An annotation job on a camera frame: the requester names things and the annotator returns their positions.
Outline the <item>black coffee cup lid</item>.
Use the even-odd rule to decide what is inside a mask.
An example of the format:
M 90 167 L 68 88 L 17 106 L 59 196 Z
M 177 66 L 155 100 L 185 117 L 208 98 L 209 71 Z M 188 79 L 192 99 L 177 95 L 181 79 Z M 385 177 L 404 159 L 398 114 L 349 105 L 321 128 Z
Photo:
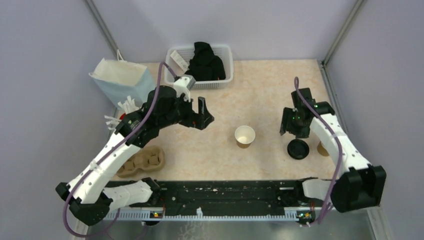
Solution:
M 287 153 L 295 160 L 305 159 L 309 153 L 309 145 L 301 139 L 293 139 L 287 145 Z

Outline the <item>stack of paper cups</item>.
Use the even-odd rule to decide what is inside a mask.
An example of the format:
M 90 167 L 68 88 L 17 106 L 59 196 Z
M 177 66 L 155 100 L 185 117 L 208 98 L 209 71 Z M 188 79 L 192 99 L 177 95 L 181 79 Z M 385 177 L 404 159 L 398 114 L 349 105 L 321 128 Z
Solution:
M 322 142 L 321 142 L 321 141 L 318 143 L 318 145 L 317 145 L 316 149 L 317 149 L 317 152 L 318 152 L 321 156 L 324 156 L 324 157 L 328 157 L 328 156 L 329 156 L 328 151 L 327 151 L 327 150 L 326 150 L 326 148 L 323 146 L 323 144 L 322 144 Z

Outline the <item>brown paper coffee cup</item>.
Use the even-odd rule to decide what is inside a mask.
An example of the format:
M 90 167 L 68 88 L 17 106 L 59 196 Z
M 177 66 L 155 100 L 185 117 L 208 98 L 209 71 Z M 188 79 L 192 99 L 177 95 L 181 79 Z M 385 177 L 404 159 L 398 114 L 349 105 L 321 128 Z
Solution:
M 255 140 L 256 132 L 252 127 L 248 125 L 241 125 L 235 130 L 234 137 L 236 140 L 236 144 L 240 148 L 245 149 L 248 148 Z

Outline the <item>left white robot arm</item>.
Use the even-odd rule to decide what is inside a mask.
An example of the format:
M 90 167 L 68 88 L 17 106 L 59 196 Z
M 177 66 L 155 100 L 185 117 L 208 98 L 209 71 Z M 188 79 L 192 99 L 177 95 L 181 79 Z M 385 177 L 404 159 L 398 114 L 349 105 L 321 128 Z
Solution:
M 109 187 L 111 178 L 128 159 L 158 137 L 161 129 L 180 124 L 204 130 L 213 121 L 204 97 L 198 97 L 198 111 L 195 112 L 193 99 L 188 94 L 178 93 L 166 85 L 152 90 L 140 109 L 125 115 L 87 168 L 72 181 L 61 182 L 56 187 L 56 192 L 66 202 L 64 211 L 70 211 L 76 219 L 93 226 L 109 212 L 123 207 L 156 206 L 160 202 L 161 188 L 150 177 Z

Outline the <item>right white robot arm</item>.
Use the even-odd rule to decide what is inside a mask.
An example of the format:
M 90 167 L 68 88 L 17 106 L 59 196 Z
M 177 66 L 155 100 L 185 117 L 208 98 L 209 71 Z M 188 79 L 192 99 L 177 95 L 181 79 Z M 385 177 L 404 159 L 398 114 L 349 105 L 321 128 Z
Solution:
M 279 130 L 281 135 L 295 137 L 287 145 L 289 156 L 295 160 L 306 158 L 310 147 L 305 139 L 313 133 L 336 166 L 335 180 L 301 180 L 300 188 L 293 192 L 294 202 L 307 206 L 318 199 L 340 213 L 380 205 L 387 178 L 385 169 L 362 156 L 328 102 L 316 102 L 309 88 L 293 91 L 291 98 L 293 107 L 283 109 Z

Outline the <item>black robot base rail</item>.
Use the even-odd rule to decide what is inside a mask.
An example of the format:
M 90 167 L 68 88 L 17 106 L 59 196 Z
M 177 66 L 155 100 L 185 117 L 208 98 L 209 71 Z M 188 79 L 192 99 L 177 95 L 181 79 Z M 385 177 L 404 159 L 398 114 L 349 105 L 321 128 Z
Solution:
M 322 200 L 307 198 L 301 180 L 158 180 L 159 193 L 130 208 L 164 208 L 165 216 L 194 216 L 201 209 L 206 217 L 277 217 L 290 207 L 319 208 Z

